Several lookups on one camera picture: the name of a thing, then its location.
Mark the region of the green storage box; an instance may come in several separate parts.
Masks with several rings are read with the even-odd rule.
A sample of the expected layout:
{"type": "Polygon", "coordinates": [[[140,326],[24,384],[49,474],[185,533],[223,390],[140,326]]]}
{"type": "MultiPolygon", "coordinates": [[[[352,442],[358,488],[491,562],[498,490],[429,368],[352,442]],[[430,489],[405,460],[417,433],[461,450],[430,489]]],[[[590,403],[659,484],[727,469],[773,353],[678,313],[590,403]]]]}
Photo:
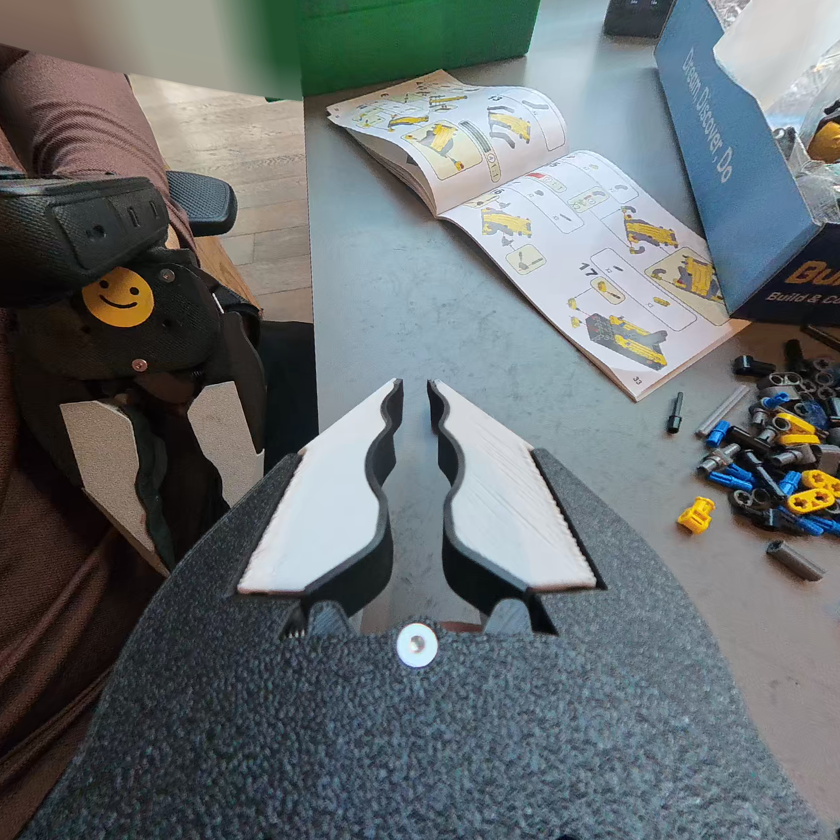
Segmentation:
{"type": "Polygon", "coordinates": [[[307,96],[519,58],[540,1],[299,3],[301,90],[307,96]]]}

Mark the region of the grey desk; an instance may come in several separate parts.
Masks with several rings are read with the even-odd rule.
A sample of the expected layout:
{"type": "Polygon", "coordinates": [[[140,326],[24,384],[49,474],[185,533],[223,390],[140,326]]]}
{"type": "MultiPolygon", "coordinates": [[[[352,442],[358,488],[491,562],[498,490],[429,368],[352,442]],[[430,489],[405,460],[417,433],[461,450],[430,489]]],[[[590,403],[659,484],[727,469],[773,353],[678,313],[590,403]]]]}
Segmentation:
{"type": "Polygon", "coordinates": [[[739,381],[740,354],[829,351],[798,329],[754,324],[640,403],[550,326],[473,241],[433,218],[327,107],[388,82],[304,101],[318,413],[327,427],[385,381],[404,384],[396,465],[385,483],[394,566],[363,613],[378,633],[414,616],[478,614],[446,585],[440,559],[448,482],[437,464],[427,380],[439,378],[533,445],[548,449],[668,564],[696,604],[752,719],[801,795],[838,825],[838,541],[796,540],[826,571],[805,583],[765,555],[774,534],[735,517],[726,492],[696,473],[700,421],[739,381]],[[666,433],[684,393],[682,424],[666,433]],[[696,497],[709,529],[677,523],[696,497]]]}

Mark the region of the blue cardboard kit box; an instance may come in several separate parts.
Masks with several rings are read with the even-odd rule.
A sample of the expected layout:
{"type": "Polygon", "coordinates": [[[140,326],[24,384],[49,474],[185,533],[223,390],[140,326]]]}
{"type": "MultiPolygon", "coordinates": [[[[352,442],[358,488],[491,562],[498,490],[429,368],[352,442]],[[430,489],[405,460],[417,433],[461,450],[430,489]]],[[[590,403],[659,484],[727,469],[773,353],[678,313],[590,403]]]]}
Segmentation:
{"type": "Polygon", "coordinates": [[[838,224],[816,221],[759,104],[712,55],[706,1],[675,2],[654,57],[729,314],[839,324],[838,224]]]}

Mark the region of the grey sleeve connector tube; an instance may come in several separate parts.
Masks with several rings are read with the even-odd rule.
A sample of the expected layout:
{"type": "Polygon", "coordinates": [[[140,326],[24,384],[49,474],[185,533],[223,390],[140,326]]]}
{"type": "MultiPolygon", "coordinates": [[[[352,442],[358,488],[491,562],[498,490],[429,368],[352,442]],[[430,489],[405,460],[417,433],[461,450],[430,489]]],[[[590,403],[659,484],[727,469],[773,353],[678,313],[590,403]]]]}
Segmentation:
{"type": "Polygon", "coordinates": [[[824,568],[805,557],[783,540],[770,541],[765,553],[776,563],[782,565],[799,579],[807,582],[817,582],[826,574],[824,568]]]}

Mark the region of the yellow connector piece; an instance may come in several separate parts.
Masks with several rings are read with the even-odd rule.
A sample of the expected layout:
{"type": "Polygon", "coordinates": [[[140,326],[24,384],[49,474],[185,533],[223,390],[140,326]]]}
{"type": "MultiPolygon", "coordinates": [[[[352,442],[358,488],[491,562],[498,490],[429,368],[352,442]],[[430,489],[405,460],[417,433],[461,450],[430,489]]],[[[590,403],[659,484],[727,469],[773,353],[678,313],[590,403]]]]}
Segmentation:
{"type": "Polygon", "coordinates": [[[702,534],[711,525],[711,515],[716,509],[714,500],[696,497],[677,517],[676,523],[692,534],[702,534]]]}

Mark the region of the small black electronic box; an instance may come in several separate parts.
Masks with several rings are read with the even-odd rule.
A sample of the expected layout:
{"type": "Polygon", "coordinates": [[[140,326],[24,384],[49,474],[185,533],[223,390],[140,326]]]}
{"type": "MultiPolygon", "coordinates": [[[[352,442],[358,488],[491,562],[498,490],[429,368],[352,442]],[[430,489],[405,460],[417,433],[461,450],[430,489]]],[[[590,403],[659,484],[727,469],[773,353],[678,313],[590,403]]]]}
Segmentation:
{"type": "Polygon", "coordinates": [[[659,39],[675,1],[610,1],[603,23],[604,35],[659,39]]]}

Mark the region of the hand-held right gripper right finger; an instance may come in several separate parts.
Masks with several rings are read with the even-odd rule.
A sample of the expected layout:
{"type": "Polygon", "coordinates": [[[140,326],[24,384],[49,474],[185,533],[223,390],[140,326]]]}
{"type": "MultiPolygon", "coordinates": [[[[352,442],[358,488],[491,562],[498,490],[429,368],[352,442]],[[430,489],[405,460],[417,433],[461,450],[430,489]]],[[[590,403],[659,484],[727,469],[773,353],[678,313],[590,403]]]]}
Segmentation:
{"type": "Polygon", "coordinates": [[[535,448],[441,380],[427,382],[444,500],[449,587],[482,614],[516,600],[593,590],[598,578],[544,478],[535,448]]]}

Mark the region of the light grey ribbed axle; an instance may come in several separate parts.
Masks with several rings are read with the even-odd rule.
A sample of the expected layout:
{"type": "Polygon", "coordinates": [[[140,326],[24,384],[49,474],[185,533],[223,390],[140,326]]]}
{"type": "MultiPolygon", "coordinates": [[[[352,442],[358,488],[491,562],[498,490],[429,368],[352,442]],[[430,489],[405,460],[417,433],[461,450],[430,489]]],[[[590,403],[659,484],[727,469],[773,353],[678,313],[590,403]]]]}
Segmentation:
{"type": "Polygon", "coordinates": [[[698,426],[695,435],[701,438],[707,437],[713,428],[742,400],[753,392],[752,385],[739,385],[730,393],[718,406],[716,406],[707,418],[698,426]]]}

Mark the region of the bundle of clear plastic bags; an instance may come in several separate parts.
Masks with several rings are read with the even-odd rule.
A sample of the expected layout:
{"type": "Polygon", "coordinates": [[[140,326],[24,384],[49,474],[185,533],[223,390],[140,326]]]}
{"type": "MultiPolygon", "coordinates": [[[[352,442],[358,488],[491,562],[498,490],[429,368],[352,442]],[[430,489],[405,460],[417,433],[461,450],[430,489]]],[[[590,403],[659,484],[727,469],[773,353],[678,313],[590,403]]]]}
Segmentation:
{"type": "Polygon", "coordinates": [[[839,162],[807,153],[824,109],[839,99],[839,2],[712,2],[724,27],[718,66],[758,104],[817,223],[839,222],[839,162]]]}

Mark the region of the pile of mixed small pieces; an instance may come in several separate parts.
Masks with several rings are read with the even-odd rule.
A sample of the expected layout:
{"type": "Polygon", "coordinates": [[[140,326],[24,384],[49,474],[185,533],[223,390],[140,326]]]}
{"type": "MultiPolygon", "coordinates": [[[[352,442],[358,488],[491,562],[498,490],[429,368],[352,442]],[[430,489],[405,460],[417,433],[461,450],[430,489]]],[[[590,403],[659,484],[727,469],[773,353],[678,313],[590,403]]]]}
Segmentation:
{"type": "Polygon", "coordinates": [[[752,393],[698,437],[705,453],[696,472],[756,529],[838,540],[838,336],[811,326],[802,332],[834,355],[807,355],[791,339],[782,365],[737,357],[731,371],[752,393]]]}

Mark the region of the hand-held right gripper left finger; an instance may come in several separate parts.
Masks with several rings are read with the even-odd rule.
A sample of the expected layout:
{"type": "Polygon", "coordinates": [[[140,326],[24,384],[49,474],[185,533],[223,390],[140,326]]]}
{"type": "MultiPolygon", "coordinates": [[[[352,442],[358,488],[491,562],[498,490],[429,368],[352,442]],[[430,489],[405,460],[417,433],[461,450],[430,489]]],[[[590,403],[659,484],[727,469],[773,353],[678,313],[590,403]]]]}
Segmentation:
{"type": "Polygon", "coordinates": [[[305,612],[336,602],[354,616],[384,590],[393,540],[383,485],[403,398],[403,381],[386,381],[299,452],[237,595],[278,596],[305,612]]]}

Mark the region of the yellow black wheel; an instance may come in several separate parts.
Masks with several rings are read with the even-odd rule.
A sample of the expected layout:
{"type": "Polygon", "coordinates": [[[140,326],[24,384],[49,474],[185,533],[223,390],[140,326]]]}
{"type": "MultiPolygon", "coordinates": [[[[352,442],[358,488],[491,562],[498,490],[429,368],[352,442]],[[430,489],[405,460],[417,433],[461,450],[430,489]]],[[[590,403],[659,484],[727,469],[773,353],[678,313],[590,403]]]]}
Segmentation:
{"type": "Polygon", "coordinates": [[[812,160],[832,165],[839,162],[839,100],[823,113],[806,151],[812,160]]]}

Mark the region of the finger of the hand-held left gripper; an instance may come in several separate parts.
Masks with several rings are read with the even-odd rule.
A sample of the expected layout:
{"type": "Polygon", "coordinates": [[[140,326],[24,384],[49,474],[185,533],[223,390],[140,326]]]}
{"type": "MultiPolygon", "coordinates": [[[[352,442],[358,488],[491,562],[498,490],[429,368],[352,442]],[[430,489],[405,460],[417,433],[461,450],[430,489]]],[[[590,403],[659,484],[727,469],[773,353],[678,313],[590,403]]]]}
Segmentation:
{"type": "Polygon", "coordinates": [[[164,401],[164,514],[172,526],[210,526],[264,475],[265,450],[255,442],[234,381],[186,383],[164,401]]]}
{"type": "Polygon", "coordinates": [[[163,444],[133,409],[101,401],[59,409],[85,494],[152,568],[169,575],[176,560],[161,498],[163,444]]]}

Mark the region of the white building instruction booklet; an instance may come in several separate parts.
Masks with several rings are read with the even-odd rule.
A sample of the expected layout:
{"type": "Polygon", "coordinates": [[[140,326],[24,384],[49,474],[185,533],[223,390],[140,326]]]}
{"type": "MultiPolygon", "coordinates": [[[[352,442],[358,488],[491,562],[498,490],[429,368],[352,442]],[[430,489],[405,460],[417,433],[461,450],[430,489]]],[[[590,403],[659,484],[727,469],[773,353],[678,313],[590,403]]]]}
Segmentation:
{"type": "Polygon", "coordinates": [[[706,240],[614,163],[571,152],[541,92],[437,70],[327,114],[636,402],[748,325],[706,240]]]}

